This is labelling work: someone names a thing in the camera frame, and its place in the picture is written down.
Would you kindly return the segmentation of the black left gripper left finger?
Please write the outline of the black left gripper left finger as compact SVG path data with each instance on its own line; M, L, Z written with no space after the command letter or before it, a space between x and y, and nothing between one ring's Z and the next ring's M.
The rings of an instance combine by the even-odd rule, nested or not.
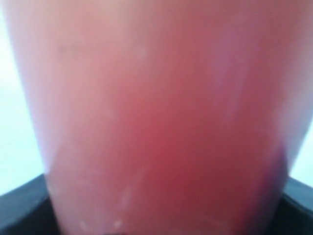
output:
M0 197L0 233L60 234L43 175Z

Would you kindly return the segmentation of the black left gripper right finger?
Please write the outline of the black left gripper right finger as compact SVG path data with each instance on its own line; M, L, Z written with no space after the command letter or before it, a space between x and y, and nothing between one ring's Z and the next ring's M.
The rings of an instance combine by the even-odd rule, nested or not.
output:
M313 235L313 188L290 178L270 223L271 235Z

